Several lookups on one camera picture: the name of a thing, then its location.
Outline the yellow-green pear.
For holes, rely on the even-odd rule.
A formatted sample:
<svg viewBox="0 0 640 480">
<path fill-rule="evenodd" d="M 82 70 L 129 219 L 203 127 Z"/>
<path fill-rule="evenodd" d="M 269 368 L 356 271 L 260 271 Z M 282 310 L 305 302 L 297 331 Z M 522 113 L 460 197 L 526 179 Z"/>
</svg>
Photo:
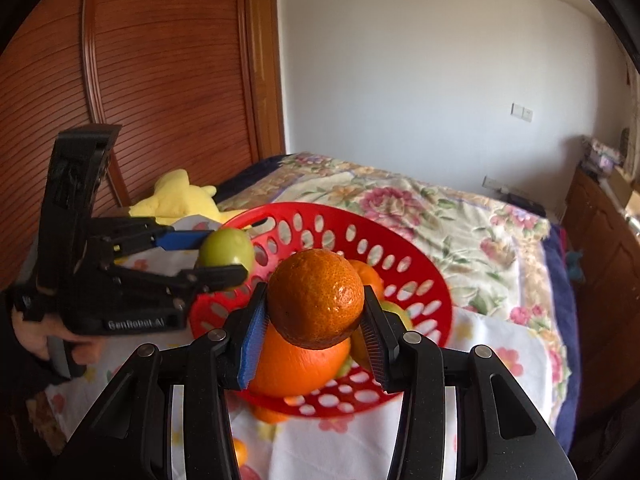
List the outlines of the yellow-green pear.
<svg viewBox="0 0 640 480">
<path fill-rule="evenodd" d="M 408 313 L 398 304 L 394 304 L 391 301 L 383 300 L 381 302 L 381 308 L 386 312 L 392 312 L 397 314 L 402 324 L 404 324 L 406 330 L 413 330 L 413 324 Z M 364 370 L 372 373 L 372 367 L 367 352 L 366 342 L 364 341 L 363 333 L 360 327 L 358 327 L 350 336 L 350 356 L 352 359 L 361 366 Z"/>
</svg>

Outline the large orange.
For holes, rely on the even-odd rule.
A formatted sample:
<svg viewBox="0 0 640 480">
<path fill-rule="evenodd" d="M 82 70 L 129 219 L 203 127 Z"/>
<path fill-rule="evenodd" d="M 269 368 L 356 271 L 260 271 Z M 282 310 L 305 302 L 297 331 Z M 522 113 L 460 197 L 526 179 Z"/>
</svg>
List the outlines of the large orange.
<svg viewBox="0 0 640 480">
<path fill-rule="evenodd" d="M 350 353 L 350 340 L 321 350 L 299 348 L 269 324 L 256 374 L 247 390 L 262 396 L 303 396 L 333 379 Z"/>
<path fill-rule="evenodd" d="M 281 422 L 288 421 L 288 415 L 275 412 L 273 410 L 270 410 L 269 408 L 263 408 L 262 406 L 252 405 L 250 407 L 250 410 L 252 411 L 253 416 L 257 420 L 267 425 L 277 425 L 277 424 L 280 424 Z"/>
</svg>

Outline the mandarin orange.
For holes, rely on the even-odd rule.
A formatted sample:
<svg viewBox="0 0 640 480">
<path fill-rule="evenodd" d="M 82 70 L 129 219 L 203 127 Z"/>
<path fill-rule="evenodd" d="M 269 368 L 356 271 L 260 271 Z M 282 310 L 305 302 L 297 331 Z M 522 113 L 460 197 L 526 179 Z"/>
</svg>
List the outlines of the mandarin orange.
<svg viewBox="0 0 640 480">
<path fill-rule="evenodd" d="M 278 264 L 267 282 L 267 312 L 294 346 L 323 350 L 360 323 L 364 286 L 354 267 L 327 249 L 305 249 Z"/>
<path fill-rule="evenodd" d="M 384 300 L 384 282 L 372 266 L 359 260 L 349 260 L 349 263 L 355 269 L 360 277 L 363 285 L 370 286 L 375 293 L 378 301 Z"/>
</svg>

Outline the mandarin orange front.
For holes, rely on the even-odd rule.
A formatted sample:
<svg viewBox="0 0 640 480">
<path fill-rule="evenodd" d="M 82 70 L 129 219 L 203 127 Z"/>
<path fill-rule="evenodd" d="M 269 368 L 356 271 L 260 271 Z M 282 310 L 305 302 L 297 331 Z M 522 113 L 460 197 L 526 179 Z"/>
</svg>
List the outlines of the mandarin orange front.
<svg viewBox="0 0 640 480">
<path fill-rule="evenodd" d="M 364 286 L 354 267 L 327 249 L 305 249 L 278 264 L 267 282 L 267 312 L 294 346 L 323 350 L 360 323 Z"/>
</svg>

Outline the small kumquat orange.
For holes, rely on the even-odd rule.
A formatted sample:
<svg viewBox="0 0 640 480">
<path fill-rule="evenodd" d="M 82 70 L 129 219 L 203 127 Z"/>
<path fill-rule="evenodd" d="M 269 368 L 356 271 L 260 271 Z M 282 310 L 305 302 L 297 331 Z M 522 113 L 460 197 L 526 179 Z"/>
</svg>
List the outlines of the small kumquat orange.
<svg viewBox="0 0 640 480">
<path fill-rule="evenodd" d="M 246 444 L 242 440 L 238 438 L 234 438 L 233 447 L 234 447 L 236 462 L 238 463 L 239 467 L 242 467 L 246 463 L 247 457 L 248 457 Z"/>
</svg>

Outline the yellow plush toy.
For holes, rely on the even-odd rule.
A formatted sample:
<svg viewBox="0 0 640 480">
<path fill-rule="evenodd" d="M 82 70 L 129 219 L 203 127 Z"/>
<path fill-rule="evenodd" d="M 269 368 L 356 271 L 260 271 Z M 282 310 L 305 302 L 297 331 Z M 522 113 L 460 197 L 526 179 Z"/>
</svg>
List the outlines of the yellow plush toy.
<svg viewBox="0 0 640 480">
<path fill-rule="evenodd" d="M 186 217 L 201 216 L 224 224 L 244 209 L 220 211 L 214 201 L 213 185 L 197 186 L 184 169 L 163 174 L 154 184 L 154 193 L 128 209 L 130 217 L 154 218 L 162 226 L 171 226 Z"/>
</svg>

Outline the red perforated plastic basket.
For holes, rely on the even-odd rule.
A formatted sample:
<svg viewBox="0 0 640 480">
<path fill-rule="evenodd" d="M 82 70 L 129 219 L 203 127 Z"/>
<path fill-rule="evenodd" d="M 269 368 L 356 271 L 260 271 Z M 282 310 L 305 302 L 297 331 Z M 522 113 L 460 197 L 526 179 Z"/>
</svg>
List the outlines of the red perforated plastic basket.
<svg viewBox="0 0 640 480">
<path fill-rule="evenodd" d="M 224 326 L 229 313 L 245 307 L 259 282 L 301 249 L 323 248 L 348 260 L 367 263 L 384 282 L 384 298 L 403 308 L 413 328 L 444 346 L 452 325 L 449 288 L 419 248 L 381 223 L 353 212 L 312 203 L 275 203 L 255 207 L 228 221 L 252 229 L 256 263 L 247 281 L 228 292 L 198 297 L 190 329 L 199 337 Z M 393 400 L 371 373 L 349 359 L 323 387 L 303 396 L 262 396 L 240 391 L 247 403 L 288 416 L 337 418 L 372 410 Z"/>
</svg>

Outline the white fruit-print tablecloth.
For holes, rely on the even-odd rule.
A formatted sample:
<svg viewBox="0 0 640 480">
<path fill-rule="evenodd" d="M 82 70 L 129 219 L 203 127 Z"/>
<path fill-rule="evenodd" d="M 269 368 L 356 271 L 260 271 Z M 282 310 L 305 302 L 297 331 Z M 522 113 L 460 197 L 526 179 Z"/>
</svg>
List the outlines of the white fruit-print tablecloth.
<svg viewBox="0 0 640 480">
<path fill-rule="evenodd" d="M 452 329 L 445 346 L 469 351 L 487 344 L 540 411 L 556 424 L 566 398 L 570 372 L 566 349 L 555 321 L 551 259 L 543 240 L 529 242 L 518 233 L 498 229 L 491 249 L 476 226 L 450 226 L 461 266 L 439 265 L 450 288 Z M 145 342 L 177 348 L 190 332 L 121 336 L 109 339 L 99 362 L 85 375 L 44 392 L 65 437 L 70 437 L 93 402 L 134 349 Z M 247 402 L 229 401 L 232 434 L 248 449 L 241 468 L 249 479 L 382 479 L 390 466 L 400 401 L 390 400 L 352 416 L 294 417 L 277 425 L 257 420 Z"/>
</svg>

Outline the floral bed quilt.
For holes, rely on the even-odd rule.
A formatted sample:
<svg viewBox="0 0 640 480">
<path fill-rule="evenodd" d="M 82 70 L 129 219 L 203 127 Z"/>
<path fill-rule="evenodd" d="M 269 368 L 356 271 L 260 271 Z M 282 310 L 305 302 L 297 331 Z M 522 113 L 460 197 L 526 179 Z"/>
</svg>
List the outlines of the floral bed quilt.
<svg viewBox="0 0 640 480">
<path fill-rule="evenodd" d="M 423 250 L 461 316 L 451 342 L 475 344 L 490 318 L 537 335 L 551 376 L 550 425 L 562 448 L 574 437 L 580 388 L 575 297 L 563 230 L 483 195 L 310 153 L 270 157 L 218 186 L 222 210 L 270 202 L 320 203 L 380 222 Z"/>
</svg>

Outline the wooden louvered wardrobe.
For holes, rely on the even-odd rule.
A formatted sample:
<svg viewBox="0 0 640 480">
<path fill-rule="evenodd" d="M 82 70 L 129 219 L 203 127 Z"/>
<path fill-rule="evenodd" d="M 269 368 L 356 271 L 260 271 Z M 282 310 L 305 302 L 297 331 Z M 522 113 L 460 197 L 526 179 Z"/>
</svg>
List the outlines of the wooden louvered wardrobe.
<svg viewBox="0 0 640 480">
<path fill-rule="evenodd" d="M 38 230 L 56 135 L 118 125 L 98 214 L 164 172 L 217 184 L 272 154 L 255 110 L 250 0 L 1 0 L 1 281 Z"/>
</svg>

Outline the wooden sideboard cabinet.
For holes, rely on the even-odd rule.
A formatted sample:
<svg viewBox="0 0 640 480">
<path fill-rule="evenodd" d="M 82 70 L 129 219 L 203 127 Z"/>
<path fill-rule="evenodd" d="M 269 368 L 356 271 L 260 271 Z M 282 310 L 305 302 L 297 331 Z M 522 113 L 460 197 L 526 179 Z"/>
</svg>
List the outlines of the wooden sideboard cabinet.
<svg viewBox="0 0 640 480">
<path fill-rule="evenodd" d="M 582 168 L 566 196 L 562 226 L 580 252 L 575 288 L 582 388 L 578 418 L 619 404 L 639 387 L 639 242 L 596 180 Z"/>
</svg>

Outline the stack of items on sideboard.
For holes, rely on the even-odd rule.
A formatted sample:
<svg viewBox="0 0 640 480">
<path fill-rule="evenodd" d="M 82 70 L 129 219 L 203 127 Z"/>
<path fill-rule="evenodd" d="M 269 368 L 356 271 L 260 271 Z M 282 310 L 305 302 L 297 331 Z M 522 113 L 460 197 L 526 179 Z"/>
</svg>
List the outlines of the stack of items on sideboard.
<svg viewBox="0 0 640 480">
<path fill-rule="evenodd" d="M 608 176 L 616 166 L 623 162 L 623 156 L 615 148 L 602 143 L 593 136 L 582 138 L 584 162 L 599 174 Z"/>
</svg>

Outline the cardboard box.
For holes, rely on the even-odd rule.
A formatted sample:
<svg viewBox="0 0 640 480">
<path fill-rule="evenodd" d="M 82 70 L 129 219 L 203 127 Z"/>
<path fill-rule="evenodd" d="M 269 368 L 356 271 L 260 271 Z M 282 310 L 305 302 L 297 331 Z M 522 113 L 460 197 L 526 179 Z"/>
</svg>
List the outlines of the cardboard box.
<svg viewBox="0 0 640 480">
<path fill-rule="evenodd" d="M 629 174 L 615 166 L 608 176 L 608 186 L 611 188 L 620 206 L 632 214 L 639 213 L 639 183 Z"/>
</svg>

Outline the wall power socket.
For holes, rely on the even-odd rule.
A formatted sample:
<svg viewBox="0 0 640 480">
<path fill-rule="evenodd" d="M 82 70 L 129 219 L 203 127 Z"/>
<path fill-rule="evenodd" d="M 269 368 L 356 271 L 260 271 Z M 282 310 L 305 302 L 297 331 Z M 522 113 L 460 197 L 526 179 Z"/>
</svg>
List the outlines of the wall power socket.
<svg viewBox="0 0 640 480">
<path fill-rule="evenodd" d="M 482 187 L 499 194 L 508 194 L 510 192 L 510 188 L 505 183 L 488 176 L 484 177 Z"/>
</svg>

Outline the white wall switch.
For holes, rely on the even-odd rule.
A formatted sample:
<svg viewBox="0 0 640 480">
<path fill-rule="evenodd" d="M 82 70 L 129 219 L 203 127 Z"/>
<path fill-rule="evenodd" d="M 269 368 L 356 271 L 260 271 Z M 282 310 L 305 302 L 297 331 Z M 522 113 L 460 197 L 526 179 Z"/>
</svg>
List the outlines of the white wall switch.
<svg viewBox="0 0 640 480">
<path fill-rule="evenodd" d="M 529 108 L 513 103 L 511 105 L 511 116 L 524 120 L 524 122 L 532 122 L 534 118 L 534 113 Z"/>
</svg>

